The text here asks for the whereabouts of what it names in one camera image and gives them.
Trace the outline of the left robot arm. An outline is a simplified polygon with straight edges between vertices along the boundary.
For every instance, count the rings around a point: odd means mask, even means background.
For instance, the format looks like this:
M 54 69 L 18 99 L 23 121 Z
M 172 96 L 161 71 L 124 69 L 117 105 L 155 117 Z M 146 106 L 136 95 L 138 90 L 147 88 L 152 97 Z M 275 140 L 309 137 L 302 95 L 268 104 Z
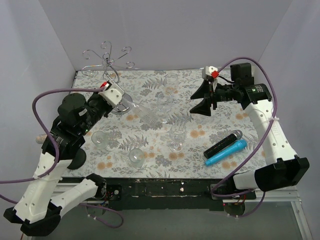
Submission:
M 93 93 L 86 99 L 80 93 L 67 95 L 58 107 L 58 116 L 41 147 L 33 181 L 20 201 L 5 210 L 3 216 L 20 224 L 27 236 L 45 237 L 58 226 L 63 215 L 89 198 L 106 196 L 106 180 L 92 173 L 72 189 L 53 197 L 52 194 L 66 169 L 84 165 L 86 153 L 81 148 L 84 136 L 113 109 L 102 95 Z

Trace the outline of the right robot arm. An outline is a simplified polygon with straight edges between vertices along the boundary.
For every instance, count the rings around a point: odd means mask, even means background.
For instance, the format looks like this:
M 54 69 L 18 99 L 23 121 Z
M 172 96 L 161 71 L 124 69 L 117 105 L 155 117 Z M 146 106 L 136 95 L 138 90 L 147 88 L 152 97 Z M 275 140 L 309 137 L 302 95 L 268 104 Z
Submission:
M 190 113 L 210 116 L 219 102 L 239 103 L 257 132 L 257 148 L 263 148 L 266 165 L 254 171 L 229 174 L 213 187 L 212 194 L 237 199 L 255 189 L 268 192 L 297 185 L 310 163 L 306 157 L 298 156 L 281 128 L 276 117 L 278 104 L 273 87 L 256 84 L 248 62 L 230 66 L 229 84 L 219 84 L 219 76 L 220 70 L 216 67 L 203 68 L 203 82 L 190 97 L 202 101 Z

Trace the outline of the ribbed flute glass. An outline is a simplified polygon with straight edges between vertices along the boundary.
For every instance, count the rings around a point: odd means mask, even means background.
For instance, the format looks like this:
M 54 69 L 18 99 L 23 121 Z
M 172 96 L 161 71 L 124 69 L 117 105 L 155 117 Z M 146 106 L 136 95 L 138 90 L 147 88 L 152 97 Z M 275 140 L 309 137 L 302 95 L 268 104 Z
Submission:
M 122 103 L 130 107 L 133 113 L 137 115 L 149 127 L 156 127 L 157 124 L 160 122 L 158 116 L 155 113 L 153 113 L 149 108 L 146 108 L 143 105 L 126 99 L 123 99 Z

